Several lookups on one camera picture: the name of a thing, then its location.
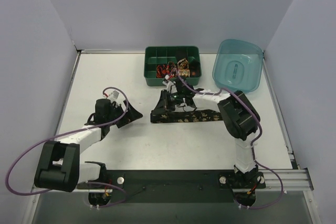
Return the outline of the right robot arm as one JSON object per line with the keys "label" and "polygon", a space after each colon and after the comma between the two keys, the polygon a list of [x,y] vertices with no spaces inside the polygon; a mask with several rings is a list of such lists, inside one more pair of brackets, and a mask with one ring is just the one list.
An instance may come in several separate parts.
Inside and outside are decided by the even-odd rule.
{"label": "right robot arm", "polygon": [[235,140],[234,172],[250,182],[258,177],[254,142],[262,133],[260,116],[242,91],[223,93],[195,89],[185,79],[165,78],[165,88],[150,113],[151,123],[190,123],[223,121]]}

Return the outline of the black gold floral tie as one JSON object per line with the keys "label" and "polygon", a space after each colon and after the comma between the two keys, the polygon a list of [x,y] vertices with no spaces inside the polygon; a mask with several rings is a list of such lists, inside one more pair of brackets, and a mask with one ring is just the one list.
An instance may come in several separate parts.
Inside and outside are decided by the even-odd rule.
{"label": "black gold floral tie", "polygon": [[192,122],[212,122],[222,121],[219,112],[214,110],[196,110],[186,112],[155,112],[150,114],[151,123],[192,123]]}

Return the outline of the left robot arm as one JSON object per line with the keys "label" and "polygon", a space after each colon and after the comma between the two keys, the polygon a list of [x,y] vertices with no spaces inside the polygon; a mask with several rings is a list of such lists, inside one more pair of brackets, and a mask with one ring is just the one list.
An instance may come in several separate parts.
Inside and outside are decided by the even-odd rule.
{"label": "left robot arm", "polygon": [[121,128],[143,117],[127,100],[125,108],[116,99],[98,99],[81,132],[60,141],[49,140],[41,150],[34,184],[38,188],[72,192],[84,182],[106,182],[106,165],[81,161],[80,155],[93,144],[102,141],[115,125]]}

